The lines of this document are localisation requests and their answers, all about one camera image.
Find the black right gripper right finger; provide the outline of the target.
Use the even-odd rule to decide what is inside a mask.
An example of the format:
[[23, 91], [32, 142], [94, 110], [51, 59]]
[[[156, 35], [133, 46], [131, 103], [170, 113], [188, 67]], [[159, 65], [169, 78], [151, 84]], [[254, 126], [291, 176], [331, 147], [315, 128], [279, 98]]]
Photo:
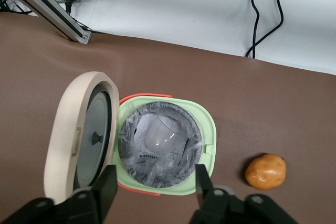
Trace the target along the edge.
[[203, 164], [195, 166], [195, 188], [199, 208], [189, 223], [297, 223], [266, 195], [240, 200], [230, 187], [213, 186]]

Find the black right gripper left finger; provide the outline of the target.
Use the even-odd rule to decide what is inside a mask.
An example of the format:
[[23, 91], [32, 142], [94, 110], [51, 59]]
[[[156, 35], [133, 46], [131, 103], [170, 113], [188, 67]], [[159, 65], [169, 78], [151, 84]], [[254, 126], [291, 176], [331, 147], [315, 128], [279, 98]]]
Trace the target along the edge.
[[108, 165], [93, 186], [74, 191], [64, 202], [33, 199], [2, 223], [103, 223], [117, 189], [117, 168]]

